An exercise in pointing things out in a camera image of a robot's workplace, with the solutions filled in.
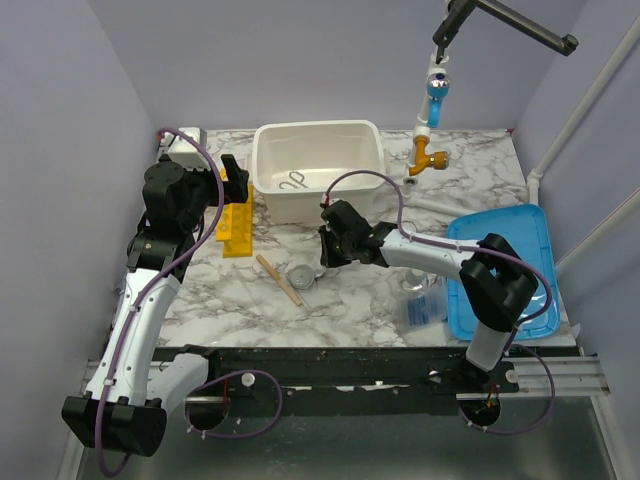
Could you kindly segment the yellow test tube rack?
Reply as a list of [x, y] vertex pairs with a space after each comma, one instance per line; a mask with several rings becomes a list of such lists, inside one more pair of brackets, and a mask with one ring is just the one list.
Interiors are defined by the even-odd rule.
[[222, 244], [224, 258], [253, 255], [253, 185], [248, 183], [245, 203], [229, 204], [217, 224], [215, 240]]

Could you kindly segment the round watch glass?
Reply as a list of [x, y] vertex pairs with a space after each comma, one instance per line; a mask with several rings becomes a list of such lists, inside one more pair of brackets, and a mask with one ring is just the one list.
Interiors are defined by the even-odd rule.
[[307, 290], [313, 287], [325, 273], [325, 268], [315, 269], [309, 265], [296, 265], [287, 272], [287, 279], [294, 289]]

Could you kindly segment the white plastic tub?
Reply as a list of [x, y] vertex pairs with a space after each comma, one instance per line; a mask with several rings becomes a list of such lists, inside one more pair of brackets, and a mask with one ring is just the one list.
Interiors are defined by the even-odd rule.
[[[327, 187], [355, 170], [387, 172], [379, 130], [368, 120], [267, 124], [256, 130], [250, 179], [275, 224], [316, 224]], [[291, 170], [301, 171], [307, 189], [280, 190]]]

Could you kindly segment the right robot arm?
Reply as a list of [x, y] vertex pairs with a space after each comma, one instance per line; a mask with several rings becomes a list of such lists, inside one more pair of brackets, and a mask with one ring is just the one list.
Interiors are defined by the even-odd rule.
[[410, 234], [400, 222], [372, 226], [344, 200], [323, 206], [321, 218], [321, 264], [326, 268], [357, 261], [460, 283], [478, 321], [459, 370], [461, 382], [474, 392], [494, 383], [495, 367], [539, 285], [533, 269], [503, 237], [488, 234], [482, 240], [454, 242]]

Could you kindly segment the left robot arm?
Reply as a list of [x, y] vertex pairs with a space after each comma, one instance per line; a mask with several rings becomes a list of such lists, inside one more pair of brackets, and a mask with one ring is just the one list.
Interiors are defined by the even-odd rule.
[[189, 387], [214, 393], [220, 368], [188, 357], [160, 385], [149, 378], [161, 325], [184, 280], [195, 246], [204, 240], [204, 213], [249, 198], [248, 171], [231, 154], [221, 157], [225, 178], [161, 159], [144, 173], [145, 211], [127, 247], [127, 272], [103, 357], [79, 396], [69, 396], [61, 416], [86, 447], [152, 456], [167, 416]]

